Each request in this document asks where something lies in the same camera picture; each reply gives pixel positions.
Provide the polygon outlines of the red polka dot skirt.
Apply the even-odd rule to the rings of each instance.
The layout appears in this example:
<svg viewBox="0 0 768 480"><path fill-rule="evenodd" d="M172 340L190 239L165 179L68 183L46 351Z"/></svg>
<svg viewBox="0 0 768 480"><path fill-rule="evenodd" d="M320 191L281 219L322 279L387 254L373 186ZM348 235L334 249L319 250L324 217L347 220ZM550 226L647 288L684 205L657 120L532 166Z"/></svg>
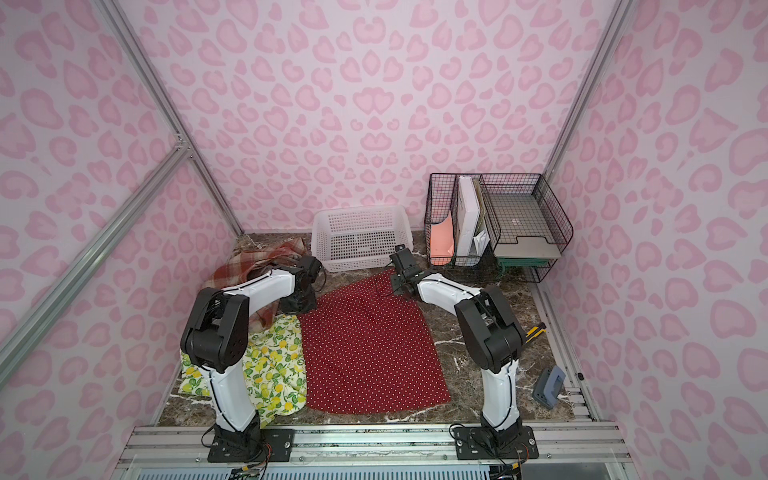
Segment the red polka dot skirt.
<svg viewBox="0 0 768 480"><path fill-rule="evenodd" d="M368 415L450 402L426 319L394 293L392 273L327 293L299 316L309 408Z"/></svg>

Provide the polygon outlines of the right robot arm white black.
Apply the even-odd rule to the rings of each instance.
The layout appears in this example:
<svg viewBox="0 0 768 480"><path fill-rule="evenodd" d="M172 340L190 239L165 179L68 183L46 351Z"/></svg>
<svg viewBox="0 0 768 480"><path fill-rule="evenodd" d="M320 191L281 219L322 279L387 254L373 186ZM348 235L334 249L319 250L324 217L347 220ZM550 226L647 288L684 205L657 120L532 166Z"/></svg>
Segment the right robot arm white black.
<svg viewBox="0 0 768 480"><path fill-rule="evenodd" d="M390 259L395 294L410 295L456 316L468 354L481 369L483 428L499 446L516 440L523 428L516 376L526 335L500 288L470 287L423 270L403 244Z"/></svg>

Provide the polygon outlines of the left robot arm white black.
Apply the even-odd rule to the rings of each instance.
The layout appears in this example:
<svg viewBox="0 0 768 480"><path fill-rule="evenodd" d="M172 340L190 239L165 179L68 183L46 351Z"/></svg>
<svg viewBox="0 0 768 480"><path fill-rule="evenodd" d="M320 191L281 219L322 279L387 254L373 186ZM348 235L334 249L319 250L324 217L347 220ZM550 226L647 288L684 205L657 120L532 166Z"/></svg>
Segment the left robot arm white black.
<svg viewBox="0 0 768 480"><path fill-rule="evenodd" d="M209 379L216 411L215 435L239 443L261 439L260 420L249 399L243 370L250 317L278 302L290 313L316 307L313 287L323 266L313 256L278 267L244 283L201 289L183 330L180 349Z"/></svg>

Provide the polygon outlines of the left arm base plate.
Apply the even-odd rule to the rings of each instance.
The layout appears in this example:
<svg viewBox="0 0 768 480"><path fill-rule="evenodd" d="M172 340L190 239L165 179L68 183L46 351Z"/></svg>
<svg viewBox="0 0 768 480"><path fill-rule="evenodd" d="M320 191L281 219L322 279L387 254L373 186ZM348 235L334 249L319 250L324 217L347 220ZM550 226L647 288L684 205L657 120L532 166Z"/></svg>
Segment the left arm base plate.
<svg viewBox="0 0 768 480"><path fill-rule="evenodd" d="M251 430L233 432L213 426L214 437L209 447L209 463L288 462L295 431L293 429Z"/></svg>

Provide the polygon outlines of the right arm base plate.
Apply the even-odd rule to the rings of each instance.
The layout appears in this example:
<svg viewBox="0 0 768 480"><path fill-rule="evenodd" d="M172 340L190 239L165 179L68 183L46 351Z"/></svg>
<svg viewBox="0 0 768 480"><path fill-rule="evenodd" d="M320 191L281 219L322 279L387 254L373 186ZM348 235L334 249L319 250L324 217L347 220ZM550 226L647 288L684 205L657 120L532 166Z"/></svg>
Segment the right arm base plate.
<svg viewBox="0 0 768 480"><path fill-rule="evenodd" d="M533 429L513 426L499 432L486 426L454 423L448 429L459 460L510 460L525 463L540 456Z"/></svg>

